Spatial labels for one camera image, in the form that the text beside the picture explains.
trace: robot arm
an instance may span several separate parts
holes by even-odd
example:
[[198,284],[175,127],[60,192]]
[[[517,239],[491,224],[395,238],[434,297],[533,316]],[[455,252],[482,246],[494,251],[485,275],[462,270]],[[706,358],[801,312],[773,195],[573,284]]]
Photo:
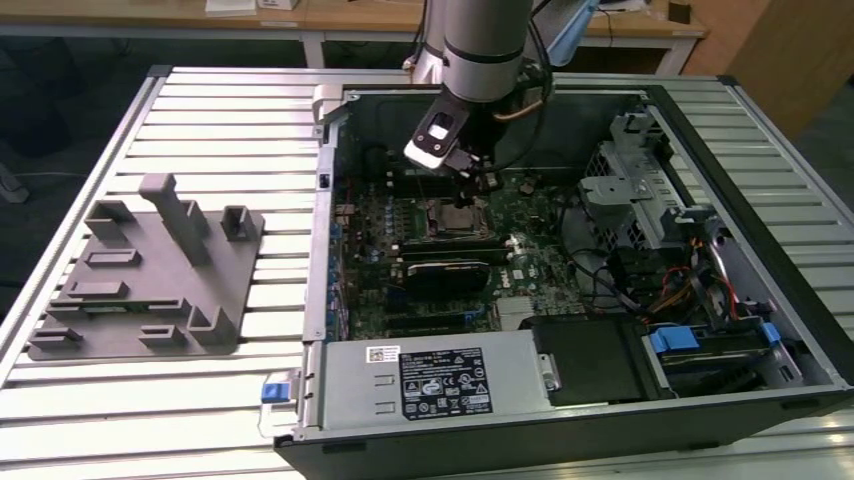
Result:
[[[596,8],[598,0],[584,3]],[[429,0],[426,45],[415,75],[422,81],[441,79],[442,91],[405,155],[427,170],[450,171],[459,187],[459,205],[502,187],[495,144],[507,123],[543,109],[547,101],[551,71],[530,21],[531,7],[533,0]],[[590,15],[576,15],[572,22],[582,24],[572,30],[580,39],[589,21]],[[526,31],[538,47],[541,65],[523,62]]]

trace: red wire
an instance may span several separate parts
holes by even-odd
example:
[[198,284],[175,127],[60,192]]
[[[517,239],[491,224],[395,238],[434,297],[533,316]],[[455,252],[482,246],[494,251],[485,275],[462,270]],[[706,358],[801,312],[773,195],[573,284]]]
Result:
[[733,284],[726,278],[716,277],[724,284],[726,285],[728,290],[730,291],[730,315],[733,320],[738,320],[738,312],[736,311],[736,289],[733,288]]
[[676,273],[676,272],[682,272],[685,270],[692,270],[690,267],[673,267],[670,269],[668,269],[668,273],[665,273],[665,276],[662,278],[662,294],[661,296],[665,296],[665,293],[668,293],[668,280],[670,279],[670,274]]

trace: motherboard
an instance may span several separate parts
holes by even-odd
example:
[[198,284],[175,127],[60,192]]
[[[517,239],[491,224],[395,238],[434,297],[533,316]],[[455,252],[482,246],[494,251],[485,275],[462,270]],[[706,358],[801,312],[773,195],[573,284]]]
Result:
[[526,317],[584,311],[558,231],[568,189],[541,180],[510,173],[462,208],[447,179],[423,172],[343,181],[349,340],[515,330]]

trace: wooden desk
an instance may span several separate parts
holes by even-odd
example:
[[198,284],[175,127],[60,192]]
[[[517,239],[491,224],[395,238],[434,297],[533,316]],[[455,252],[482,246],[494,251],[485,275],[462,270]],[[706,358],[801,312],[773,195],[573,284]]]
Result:
[[[594,18],[582,46],[668,50],[658,73],[682,70],[700,24],[660,20],[668,0],[653,13]],[[259,9],[255,16],[207,17],[205,0],[0,0],[0,34],[112,38],[299,40],[307,65],[323,68],[323,42],[410,42],[418,30],[421,0],[302,0],[293,11]]]
[[0,0],[0,24],[91,27],[301,28],[309,2],[249,17],[209,17],[206,0]]
[[[309,0],[305,25],[319,32],[313,41],[411,41],[422,15],[421,0]],[[585,47],[668,50],[657,73],[678,75],[706,28],[666,20],[668,0],[653,0],[650,12],[594,17],[582,40]]]

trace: white table leg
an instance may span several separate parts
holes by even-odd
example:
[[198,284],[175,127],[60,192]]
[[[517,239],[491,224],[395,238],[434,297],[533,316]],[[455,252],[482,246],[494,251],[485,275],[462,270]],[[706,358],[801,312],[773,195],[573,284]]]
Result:
[[680,38],[674,40],[673,46],[670,50],[668,50],[668,53],[665,53],[665,58],[662,58],[662,63],[658,64],[657,75],[680,75],[682,73],[682,67],[685,67],[685,63],[689,61],[696,44],[696,38]]
[[306,51],[306,65],[309,68],[326,68],[323,58],[323,32],[303,32],[301,39]]

